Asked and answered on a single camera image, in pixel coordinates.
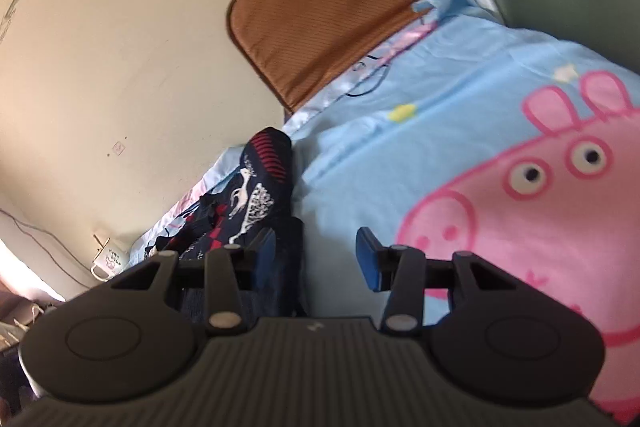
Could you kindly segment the wooden stick in mug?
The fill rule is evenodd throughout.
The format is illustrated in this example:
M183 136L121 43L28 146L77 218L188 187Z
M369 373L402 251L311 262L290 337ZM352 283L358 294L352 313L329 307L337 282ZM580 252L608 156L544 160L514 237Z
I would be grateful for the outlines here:
M94 238L94 240L96 241L96 243L99 245L99 247L101 249L104 248L104 244L102 243L101 239L99 239L99 237L96 234L92 234L92 237Z

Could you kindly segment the navy reindeer knit sweater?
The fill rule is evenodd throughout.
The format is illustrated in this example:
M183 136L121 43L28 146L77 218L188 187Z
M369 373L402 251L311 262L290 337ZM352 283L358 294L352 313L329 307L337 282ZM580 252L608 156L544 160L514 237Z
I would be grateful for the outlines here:
M242 292L243 313L248 321L301 317L304 224L292 215L292 193L292 141L278 129L262 129L244 146L238 171L222 192L203 195L178 232L158 236L149 253L175 251L182 260L200 260L226 245L250 246L260 232L271 230L272 265L262 287Z

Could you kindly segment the pink wall sticker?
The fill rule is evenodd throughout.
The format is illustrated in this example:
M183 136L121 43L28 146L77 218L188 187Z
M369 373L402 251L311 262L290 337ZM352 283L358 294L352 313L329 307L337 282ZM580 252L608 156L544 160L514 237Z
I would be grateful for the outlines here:
M112 147L112 151L114 152L115 155L119 156L122 155L122 152L125 150L126 146L124 143L117 141L113 147Z

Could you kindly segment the white enamel mug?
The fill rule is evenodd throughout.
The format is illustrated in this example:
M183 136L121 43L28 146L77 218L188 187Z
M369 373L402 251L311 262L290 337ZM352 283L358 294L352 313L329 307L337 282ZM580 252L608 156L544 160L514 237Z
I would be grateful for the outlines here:
M106 282L126 269L129 254L117 243L108 241L93 259L90 272L99 282Z

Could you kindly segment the blue Peppa Pig bedsheet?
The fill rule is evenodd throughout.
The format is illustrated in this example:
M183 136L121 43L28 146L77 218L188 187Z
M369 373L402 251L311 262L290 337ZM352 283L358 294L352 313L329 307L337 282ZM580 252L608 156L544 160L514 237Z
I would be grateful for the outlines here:
M510 29L472 0L419 19L285 124L303 300L379 319L356 233L432 259L473 253L582 314L606 347L592 399L639 413L639 76Z

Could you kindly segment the brown seat cushion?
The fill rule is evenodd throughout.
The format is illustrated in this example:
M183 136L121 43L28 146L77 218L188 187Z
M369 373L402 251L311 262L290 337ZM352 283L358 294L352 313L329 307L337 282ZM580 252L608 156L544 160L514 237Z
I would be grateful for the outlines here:
M296 112L418 19L419 0L231 0L231 41L281 106Z

